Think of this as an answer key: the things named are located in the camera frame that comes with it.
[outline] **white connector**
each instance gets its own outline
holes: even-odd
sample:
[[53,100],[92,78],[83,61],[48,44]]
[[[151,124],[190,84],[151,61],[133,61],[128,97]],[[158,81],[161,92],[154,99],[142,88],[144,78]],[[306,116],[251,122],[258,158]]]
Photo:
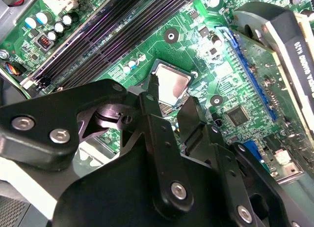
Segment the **white connector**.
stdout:
[[70,11],[72,8],[76,8],[79,3],[78,0],[42,0],[55,15],[58,15],[61,11]]

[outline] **screw head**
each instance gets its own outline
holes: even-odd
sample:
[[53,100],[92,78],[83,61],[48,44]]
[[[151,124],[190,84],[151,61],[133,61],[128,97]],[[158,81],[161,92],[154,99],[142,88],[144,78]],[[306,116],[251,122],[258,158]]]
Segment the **screw head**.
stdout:
[[301,227],[297,222],[292,221],[292,226],[293,227]]
[[16,130],[26,131],[33,128],[35,126],[35,122],[27,116],[20,116],[20,117],[14,118],[11,122],[11,125]]
[[185,187],[178,182],[173,182],[171,184],[171,192],[177,199],[183,200],[186,198]]
[[218,132],[219,132],[219,130],[218,130],[215,126],[212,126],[211,129],[212,129],[213,132],[215,132],[215,133],[218,133]]
[[70,140],[70,133],[64,129],[52,130],[49,137],[54,143],[67,143]]
[[123,90],[123,88],[122,88],[120,85],[118,85],[118,84],[113,84],[112,87],[113,87],[116,91],[122,91],[122,90]]
[[238,206],[237,212],[246,223],[248,224],[252,223],[253,219],[252,219],[251,213],[244,206],[241,206],[241,205]]
[[154,100],[154,97],[153,97],[153,96],[151,96],[150,94],[147,94],[147,95],[146,95],[146,97],[147,97],[149,100],[151,100],[151,101],[153,101],[153,100]]
[[245,148],[242,145],[239,144],[238,147],[242,152],[245,152]]

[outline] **red wire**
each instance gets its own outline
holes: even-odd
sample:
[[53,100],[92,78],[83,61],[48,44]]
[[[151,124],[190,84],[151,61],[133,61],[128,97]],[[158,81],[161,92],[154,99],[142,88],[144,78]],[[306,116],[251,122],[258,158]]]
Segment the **red wire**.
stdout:
[[15,3],[12,4],[12,5],[19,5],[19,4],[21,4],[22,2],[24,2],[24,0],[17,1],[17,2],[15,2]]

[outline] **blue pcie slot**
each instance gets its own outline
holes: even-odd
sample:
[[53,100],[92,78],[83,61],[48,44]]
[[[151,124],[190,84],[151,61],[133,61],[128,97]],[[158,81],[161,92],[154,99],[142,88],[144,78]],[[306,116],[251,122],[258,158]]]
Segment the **blue pcie slot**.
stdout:
[[248,64],[247,60],[245,59],[245,57],[243,56],[243,54],[240,50],[239,44],[237,43],[236,39],[234,38],[233,32],[230,29],[228,29],[227,27],[216,27],[216,29],[221,31],[221,33],[230,42],[230,44],[231,44],[232,48],[234,49],[240,63],[242,64],[242,66],[245,70],[245,73],[249,77],[249,80],[250,80],[251,84],[253,85],[255,92],[260,97],[261,102],[262,102],[263,106],[265,107],[265,109],[267,110],[268,114],[270,115],[271,119],[273,121],[277,120],[277,116],[276,116],[274,110],[272,110],[270,108],[269,101],[266,98],[263,89],[260,87],[259,83],[257,82],[254,75],[250,71],[249,64]]

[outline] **electrolytic capacitor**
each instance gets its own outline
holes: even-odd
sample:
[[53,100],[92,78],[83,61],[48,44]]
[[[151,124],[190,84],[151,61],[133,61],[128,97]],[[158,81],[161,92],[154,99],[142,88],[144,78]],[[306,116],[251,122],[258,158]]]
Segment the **electrolytic capacitor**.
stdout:
[[25,24],[30,29],[35,29],[36,27],[40,26],[39,23],[36,21],[36,19],[32,17],[26,17]]
[[56,22],[54,24],[54,31],[57,33],[63,33],[66,30],[65,26],[61,22]]
[[52,14],[48,11],[38,12],[36,20],[42,25],[49,24],[52,22]]
[[66,26],[71,26],[79,21],[79,15],[76,12],[69,12],[62,17],[62,22]]
[[57,38],[58,38],[57,32],[55,32],[55,31],[53,31],[53,30],[50,30],[50,31],[47,33],[47,36],[48,36],[48,39],[51,40],[51,41],[56,41]]

